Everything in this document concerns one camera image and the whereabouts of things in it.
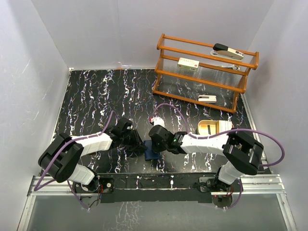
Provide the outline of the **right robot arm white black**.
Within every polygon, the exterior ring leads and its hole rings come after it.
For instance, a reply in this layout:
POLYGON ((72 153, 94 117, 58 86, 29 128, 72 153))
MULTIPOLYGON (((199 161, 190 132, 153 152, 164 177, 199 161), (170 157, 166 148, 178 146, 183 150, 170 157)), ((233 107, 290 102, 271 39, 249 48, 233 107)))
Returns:
POLYGON ((149 131, 152 150, 155 153, 168 151, 173 154, 206 153, 227 158, 214 178, 200 182, 200 187, 210 191, 226 191, 242 175, 254 176, 258 173, 264 146, 243 131, 233 129, 223 135, 203 139, 184 131, 175 134, 161 125, 149 131))

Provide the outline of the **blue card holder wallet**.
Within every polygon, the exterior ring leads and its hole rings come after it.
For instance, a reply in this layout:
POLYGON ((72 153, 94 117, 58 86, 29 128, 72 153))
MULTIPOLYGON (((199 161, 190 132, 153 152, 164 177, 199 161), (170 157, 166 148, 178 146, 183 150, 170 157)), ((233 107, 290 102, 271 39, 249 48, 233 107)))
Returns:
POLYGON ((160 158, 160 153, 154 152, 152 148, 152 141, 145 140, 144 145, 146 146, 146 150, 144 151, 145 161, 158 160, 160 158))

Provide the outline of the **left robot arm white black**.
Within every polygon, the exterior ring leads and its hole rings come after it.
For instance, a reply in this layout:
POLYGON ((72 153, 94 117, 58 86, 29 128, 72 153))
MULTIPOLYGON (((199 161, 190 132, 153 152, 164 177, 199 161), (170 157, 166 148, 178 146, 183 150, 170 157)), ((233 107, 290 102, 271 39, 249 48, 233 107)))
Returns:
POLYGON ((111 127, 86 136, 72 137, 66 133, 59 134, 38 159, 38 165, 62 183, 70 180, 80 183, 89 191, 99 188, 99 180, 88 167, 79 164, 82 156, 99 151, 109 151, 119 146, 131 152, 143 152, 147 149, 129 119, 121 118, 111 127))

